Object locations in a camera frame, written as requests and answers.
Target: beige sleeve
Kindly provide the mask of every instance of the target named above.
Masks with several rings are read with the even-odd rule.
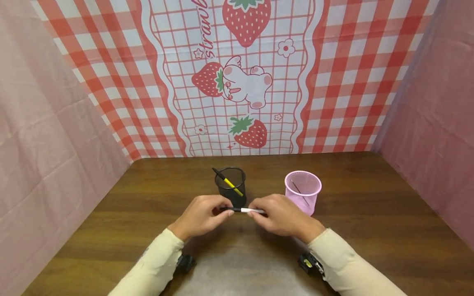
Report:
[[[165,229],[109,296],[157,296],[173,279],[184,243]]]
[[[308,247],[323,265],[326,281],[341,296],[406,296],[331,229],[310,242]]]

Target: strawberry backdrop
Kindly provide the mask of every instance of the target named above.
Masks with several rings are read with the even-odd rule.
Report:
[[[130,160],[368,150],[438,0],[38,0]]]

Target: white pen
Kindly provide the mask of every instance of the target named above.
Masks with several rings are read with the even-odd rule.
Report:
[[[249,209],[248,207],[222,207],[220,210],[227,211],[227,210],[232,210],[234,212],[241,212],[241,213],[248,213],[248,212],[257,212],[259,214],[264,214],[266,215],[266,212],[264,210],[259,210],[259,209]]]

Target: strawberry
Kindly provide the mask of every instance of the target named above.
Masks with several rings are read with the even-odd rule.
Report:
[[[224,24],[243,47],[257,39],[270,20],[270,0],[225,0],[222,5]]]
[[[191,78],[192,83],[210,97],[222,96],[224,82],[222,81],[222,66],[216,62],[207,63],[201,71]]]
[[[264,124],[249,116],[241,119],[231,117],[234,126],[230,129],[234,140],[245,147],[262,148],[266,144],[267,129]]]

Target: green strawberry leaf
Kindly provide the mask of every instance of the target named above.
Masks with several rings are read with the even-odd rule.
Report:
[[[263,4],[264,0],[228,0],[234,9],[241,8],[244,12],[248,11],[249,7],[257,8],[259,4]]]
[[[242,132],[247,131],[254,121],[254,119],[249,118],[249,116],[241,119],[231,117],[230,120],[234,121],[234,126],[229,131],[229,133],[232,133],[233,135],[239,135]]]
[[[216,89],[219,92],[222,92],[224,89],[224,81],[222,80],[222,78],[222,68],[219,68],[216,73],[216,78],[214,79],[214,81],[216,82]]]

